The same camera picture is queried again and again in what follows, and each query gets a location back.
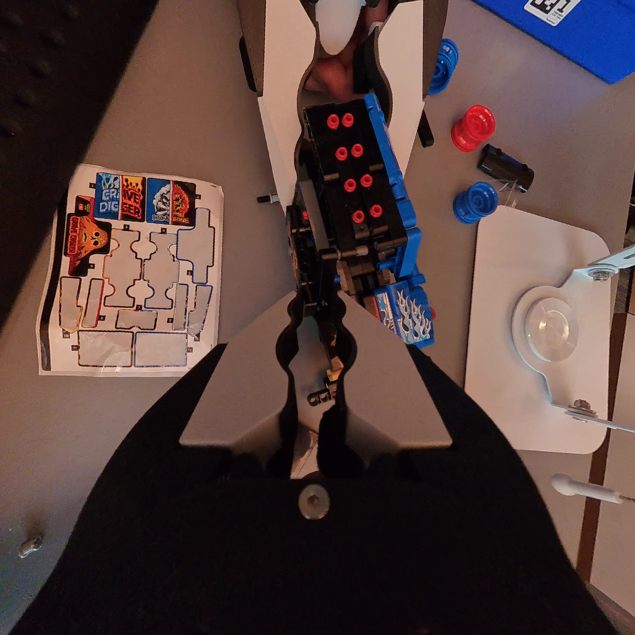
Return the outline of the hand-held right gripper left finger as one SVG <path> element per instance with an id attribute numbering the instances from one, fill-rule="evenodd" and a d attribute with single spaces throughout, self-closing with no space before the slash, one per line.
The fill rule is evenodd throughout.
<path id="1" fill-rule="evenodd" d="M 293 291 L 226 346 L 187 424 L 184 446 L 250 453 L 263 464 L 291 464 L 298 429 L 290 362 L 298 353 L 303 299 Z"/>

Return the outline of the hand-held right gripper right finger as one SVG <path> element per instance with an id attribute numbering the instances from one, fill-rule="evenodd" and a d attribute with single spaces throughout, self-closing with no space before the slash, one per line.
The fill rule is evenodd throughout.
<path id="1" fill-rule="evenodd" d="M 321 460 L 370 462 L 385 453 L 451 446 L 411 355 L 420 350 L 343 291 L 333 297 L 331 315 L 344 367 L 335 406 L 321 419 Z"/>

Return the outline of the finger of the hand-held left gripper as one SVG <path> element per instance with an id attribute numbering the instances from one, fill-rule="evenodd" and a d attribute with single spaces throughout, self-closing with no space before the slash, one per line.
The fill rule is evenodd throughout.
<path id="1" fill-rule="evenodd" d="M 354 92 L 375 93 L 403 174 L 424 108 L 423 43 L 424 2 L 407 1 L 372 23 L 354 52 Z"/>
<path id="2" fill-rule="evenodd" d="M 258 97 L 275 191 L 282 211 L 293 203 L 297 150 L 304 131 L 298 95 L 316 55 L 308 1 L 266 1 L 264 87 Z"/>

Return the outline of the brick-built toy truck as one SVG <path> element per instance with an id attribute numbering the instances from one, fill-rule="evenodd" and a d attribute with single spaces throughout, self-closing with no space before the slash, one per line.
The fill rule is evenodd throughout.
<path id="1" fill-rule="evenodd" d="M 318 323 L 329 359 L 311 406 L 333 401 L 344 367 L 329 300 L 351 296 L 406 344 L 434 343 L 435 318 L 417 267 L 422 240 L 414 207 L 373 93 L 307 107 L 301 176 L 286 209 L 288 237 L 304 315 Z"/>

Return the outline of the person's left hand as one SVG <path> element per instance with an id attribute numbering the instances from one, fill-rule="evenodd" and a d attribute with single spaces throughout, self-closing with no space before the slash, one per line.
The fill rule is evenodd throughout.
<path id="1" fill-rule="evenodd" d="M 354 91 L 353 57 L 354 50 L 368 37 L 369 29 L 382 24 L 373 20 L 368 25 L 357 26 L 347 45 L 334 56 L 319 59 L 309 74 L 304 89 L 330 95 L 339 102 L 360 99 L 365 92 Z"/>

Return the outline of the blue wheel rim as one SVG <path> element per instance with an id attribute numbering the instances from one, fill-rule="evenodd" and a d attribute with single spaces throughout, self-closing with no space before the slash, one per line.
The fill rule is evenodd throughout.
<path id="1" fill-rule="evenodd" d="M 458 58 L 459 51 L 456 43 L 449 38 L 443 38 L 428 92 L 429 95 L 437 95 L 446 89 L 456 69 Z"/>
<path id="2" fill-rule="evenodd" d="M 477 182 L 455 197 L 452 208 L 459 222 L 478 223 L 498 208 L 497 190 L 487 182 Z"/>

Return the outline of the red wheel rim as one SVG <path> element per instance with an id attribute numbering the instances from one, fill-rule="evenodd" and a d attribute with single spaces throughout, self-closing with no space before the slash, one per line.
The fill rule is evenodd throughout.
<path id="1" fill-rule="evenodd" d="M 451 129 L 451 139 L 462 152 L 472 152 L 490 138 L 496 128 L 492 112 L 485 106 L 474 105 Z"/>

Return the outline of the black cylinder part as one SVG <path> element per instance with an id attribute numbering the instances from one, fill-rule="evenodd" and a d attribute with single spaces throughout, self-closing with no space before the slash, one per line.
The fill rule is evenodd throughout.
<path id="1" fill-rule="evenodd" d="M 527 164 L 520 163 L 491 144 L 483 148 L 477 168 L 494 180 L 517 186 L 521 193 L 529 190 L 535 178 L 534 171 Z"/>

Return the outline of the sticker sheet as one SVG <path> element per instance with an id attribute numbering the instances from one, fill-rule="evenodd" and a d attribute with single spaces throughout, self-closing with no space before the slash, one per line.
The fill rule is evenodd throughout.
<path id="1" fill-rule="evenodd" d="M 39 374 L 180 377 L 218 340 L 224 193 L 77 167 L 53 228 Z"/>

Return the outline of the clear plastic wrap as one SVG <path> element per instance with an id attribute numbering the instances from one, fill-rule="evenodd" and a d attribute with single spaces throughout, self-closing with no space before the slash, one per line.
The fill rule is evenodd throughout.
<path id="1" fill-rule="evenodd" d="M 498 204 L 500 206 L 507 206 L 515 208 L 518 204 L 519 197 L 527 192 L 526 179 L 520 177 L 520 179 L 496 179 L 493 181 L 493 186 L 496 189 L 498 196 Z"/>

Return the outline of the clear round disc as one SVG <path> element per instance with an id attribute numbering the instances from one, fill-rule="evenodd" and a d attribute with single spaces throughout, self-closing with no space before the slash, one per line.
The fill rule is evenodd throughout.
<path id="1" fill-rule="evenodd" d="M 545 362 L 564 361 L 578 344 L 576 315 L 560 298 L 541 298 L 528 309 L 525 335 L 536 357 Z"/>

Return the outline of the blue storage bin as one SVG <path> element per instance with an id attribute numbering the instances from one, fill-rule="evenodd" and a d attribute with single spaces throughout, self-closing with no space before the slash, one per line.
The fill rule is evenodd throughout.
<path id="1" fill-rule="evenodd" d="M 633 1 L 476 1 L 608 84 L 634 73 Z"/>

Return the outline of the black dotted pad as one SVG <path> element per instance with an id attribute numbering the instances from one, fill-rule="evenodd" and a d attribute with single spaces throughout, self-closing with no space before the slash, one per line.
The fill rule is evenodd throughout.
<path id="1" fill-rule="evenodd" d="M 1 324 L 156 4 L 1 2 Z"/>

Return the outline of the white stand with base plate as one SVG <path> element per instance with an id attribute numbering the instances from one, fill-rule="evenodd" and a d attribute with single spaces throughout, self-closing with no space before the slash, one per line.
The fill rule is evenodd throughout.
<path id="1" fill-rule="evenodd" d="M 500 206 L 478 225 L 465 390 L 515 449 L 590 454 L 607 432 L 610 278 L 634 247 L 609 255 L 592 232 Z M 528 309 L 564 300 L 578 323 L 560 362 L 533 353 Z"/>

